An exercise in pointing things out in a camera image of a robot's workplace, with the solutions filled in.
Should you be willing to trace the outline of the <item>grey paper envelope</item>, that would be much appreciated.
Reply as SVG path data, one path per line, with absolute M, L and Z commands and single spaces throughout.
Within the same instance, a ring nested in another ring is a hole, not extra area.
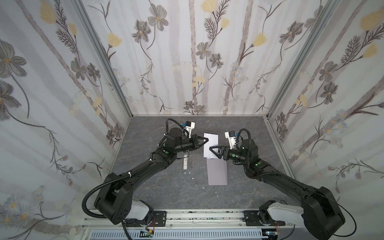
M 226 186 L 228 184 L 227 162 L 221 159 L 207 159 L 209 186 Z

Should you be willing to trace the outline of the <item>blue bordered letter paper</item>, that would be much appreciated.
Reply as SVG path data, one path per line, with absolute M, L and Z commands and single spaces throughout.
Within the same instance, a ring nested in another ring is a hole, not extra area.
M 218 159 L 218 157 L 212 153 L 210 147 L 216 147 L 219 145 L 219 136 L 216 134 L 204 133 L 204 137 L 208 138 L 208 142 L 204 144 L 204 158 Z

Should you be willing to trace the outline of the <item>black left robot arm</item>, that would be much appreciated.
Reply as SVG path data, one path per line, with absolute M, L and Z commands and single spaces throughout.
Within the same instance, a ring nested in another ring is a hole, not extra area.
M 198 150 L 209 141 L 197 134 L 185 136 L 184 131 L 172 128 L 161 140 L 158 147 L 150 153 L 148 160 L 125 174 L 109 174 L 104 182 L 92 189 L 87 196 L 98 192 L 94 207 L 100 213 L 91 212 L 83 200 L 83 211 L 90 217 L 108 219 L 114 225 L 125 220 L 149 223 L 153 208 L 143 201 L 134 201 L 137 188 L 160 171 L 165 170 L 178 158 L 178 153 Z

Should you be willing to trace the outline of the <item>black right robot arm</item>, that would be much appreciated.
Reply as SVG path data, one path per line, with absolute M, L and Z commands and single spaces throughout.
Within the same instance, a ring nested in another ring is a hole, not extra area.
M 308 186 L 281 173 L 259 157 L 253 140 L 246 140 L 240 147 L 210 147 L 210 151 L 219 159 L 242 165 L 248 178 L 268 184 L 298 203 L 292 206 L 267 201 L 258 212 L 262 225 L 291 223 L 305 227 L 318 240 L 328 240 L 346 222 L 330 190 Z

